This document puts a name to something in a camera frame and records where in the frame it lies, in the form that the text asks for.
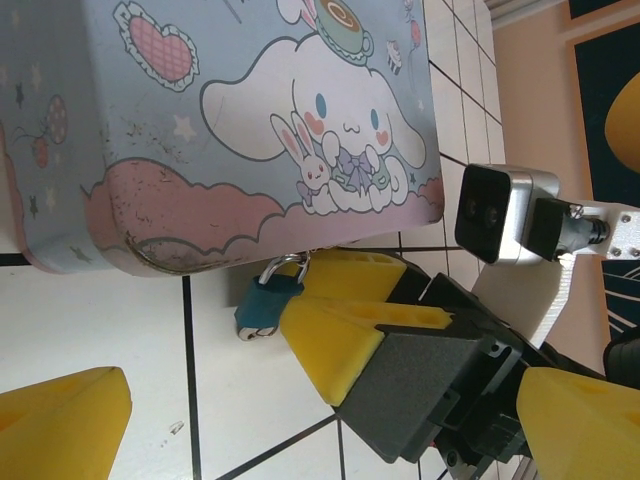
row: pink heart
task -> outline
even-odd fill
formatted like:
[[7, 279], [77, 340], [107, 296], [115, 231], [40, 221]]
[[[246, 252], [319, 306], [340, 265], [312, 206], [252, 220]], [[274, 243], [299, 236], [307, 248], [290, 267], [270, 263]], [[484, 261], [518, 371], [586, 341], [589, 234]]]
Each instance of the pink heart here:
[[191, 50], [178, 35], [165, 36], [142, 17], [131, 19], [129, 31], [140, 55], [162, 78], [176, 82], [189, 75], [193, 62]]

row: star print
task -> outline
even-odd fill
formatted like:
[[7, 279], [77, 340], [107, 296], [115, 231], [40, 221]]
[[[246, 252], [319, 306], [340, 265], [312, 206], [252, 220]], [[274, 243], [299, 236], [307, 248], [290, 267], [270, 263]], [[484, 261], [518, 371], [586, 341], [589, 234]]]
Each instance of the star print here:
[[47, 208], [49, 212], [53, 212], [53, 209], [56, 208], [56, 191], [53, 188], [47, 187], [45, 193], [47, 194]]
[[22, 92], [22, 83], [19, 83], [16, 85], [16, 103], [20, 109], [22, 109], [22, 102], [24, 102], [24, 93]]
[[29, 212], [33, 215], [33, 219], [36, 219], [36, 215], [39, 213], [38, 210], [38, 199], [36, 197], [29, 196]]
[[174, 115], [173, 119], [176, 121], [176, 129], [173, 131], [176, 137], [182, 137], [186, 142], [190, 142], [193, 137], [198, 136], [195, 130], [191, 128], [190, 117], [181, 118]]
[[42, 83], [42, 74], [40, 73], [40, 64], [31, 65], [31, 84], [36, 92], [40, 92], [40, 84]]
[[11, 23], [13, 24], [13, 28], [16, 30], [20, 26], [20, 14], [18, 13], [18, 10], [11, 12]]
[[93, 260], [91, 260], [89, 257], [87, 257], [84, 252], [82, 251], [81, 248], [76, 248], [76, 247], [69, 247], [71, 249], [71, 251], [73, 252], [73, 254], [76, 256], [76, 258], [78, 260], [80, 260], [81, 262], [85, 262], [85, 263], [91, 263], [93, 262]]
[[0, 65], [0, 86], [5, 88], [9, 82], [9, 72], [6, 65]]

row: tile floor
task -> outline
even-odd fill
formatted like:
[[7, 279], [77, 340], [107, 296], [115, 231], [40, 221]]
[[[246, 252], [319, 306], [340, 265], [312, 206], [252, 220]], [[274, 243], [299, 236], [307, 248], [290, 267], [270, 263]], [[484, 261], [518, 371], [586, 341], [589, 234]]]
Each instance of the tile floor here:
[[[424, 3], [444, 221], [358, 246], [398, 251], [471, 287], [480, 265], [453, 236], [462, 173], [469, 162], [504, 163], [491, 25], [481, 0]], [[0, 391], [122, 367], [134, 412], [112, 479], [450, 478], [431, 449], [419, 465], [382, 462], [335, 420], [281, 337], [237, 340], [234, 306], [260, 265], [184, 279], [49, 276], [11, 255], [4, 172], [0, 194]], [[495, 465], [486, 479], [511, 478], [515, 464]]]

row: camera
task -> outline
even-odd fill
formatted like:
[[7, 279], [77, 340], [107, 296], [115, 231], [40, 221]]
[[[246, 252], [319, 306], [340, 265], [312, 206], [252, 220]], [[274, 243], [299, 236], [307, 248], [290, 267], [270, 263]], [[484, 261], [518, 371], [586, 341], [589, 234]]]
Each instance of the camera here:
[[558, 177], [507, 165], [469, 165], [464, 172], [455, 237], [490, 265], [533, 265], [542, 258], [525, 248], [538, 199], [556, 198]]

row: pink balloon print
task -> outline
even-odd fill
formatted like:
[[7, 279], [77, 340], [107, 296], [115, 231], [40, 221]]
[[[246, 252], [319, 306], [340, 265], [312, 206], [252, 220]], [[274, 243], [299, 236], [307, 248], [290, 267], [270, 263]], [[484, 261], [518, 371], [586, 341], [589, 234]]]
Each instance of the pink balloon print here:
[[420, 26], [415, 20], [411, 20], [411, 40], [413, 41], [413, 48], [416, 49], [420, 46], [420, 40], [422, 38], [422, 32], [420, 32]]
[[67, 138], [67, 132], [69, 131], [67, 107], [60, 95], [54, 95], [49, 102], [47, 131], [51, 141], [56, 145], [60, 145]]

